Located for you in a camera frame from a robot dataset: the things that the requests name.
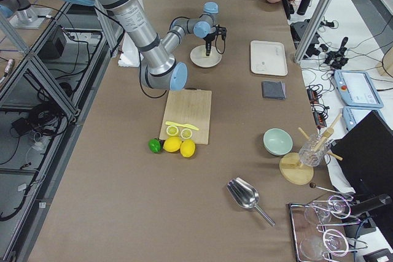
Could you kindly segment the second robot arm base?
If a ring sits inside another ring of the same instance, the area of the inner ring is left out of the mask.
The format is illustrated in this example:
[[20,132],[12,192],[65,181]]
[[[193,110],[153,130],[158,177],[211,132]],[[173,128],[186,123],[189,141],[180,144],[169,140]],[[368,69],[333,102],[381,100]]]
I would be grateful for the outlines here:
[[33,6],[29,0],[1,0],[1,15],[17,29],[38,29],[51,9]]

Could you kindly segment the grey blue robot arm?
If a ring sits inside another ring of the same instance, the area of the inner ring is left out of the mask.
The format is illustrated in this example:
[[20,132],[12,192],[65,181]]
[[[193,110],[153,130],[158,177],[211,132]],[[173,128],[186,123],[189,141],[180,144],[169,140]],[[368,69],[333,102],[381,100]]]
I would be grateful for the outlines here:
[[218,29],[219,6],[215,2],[207,2],[198,18],[175,21],[165,38],[161,39],[147,19],[139,0],[63,1],[83,6],[93,6],[95,1],[99,1],[114,14],[143,56],[139,74],[141,82],[149,88],[172,91],[183,89],[187,82],[187,66],[176,61],[173,50],[181,44],[186,34],[204,39]]

